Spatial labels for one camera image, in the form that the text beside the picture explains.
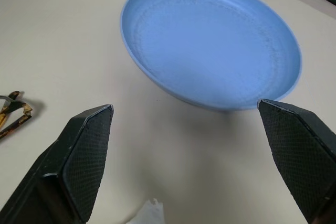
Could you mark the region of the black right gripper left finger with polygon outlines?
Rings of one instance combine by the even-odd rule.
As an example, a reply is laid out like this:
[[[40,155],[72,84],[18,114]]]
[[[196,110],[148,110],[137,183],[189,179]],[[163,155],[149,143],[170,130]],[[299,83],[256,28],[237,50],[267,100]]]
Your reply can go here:
[[[87,223],[106,164],[111,104],[72,117],[1,209],[1,223]]]

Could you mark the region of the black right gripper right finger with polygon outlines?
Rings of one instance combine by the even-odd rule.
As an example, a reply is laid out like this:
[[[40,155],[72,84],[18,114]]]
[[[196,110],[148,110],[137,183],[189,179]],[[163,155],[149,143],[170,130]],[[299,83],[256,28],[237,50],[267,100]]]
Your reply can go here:
[[[313,112],[258,101],[272,157],[307,223],[335,223],[335,133]]]

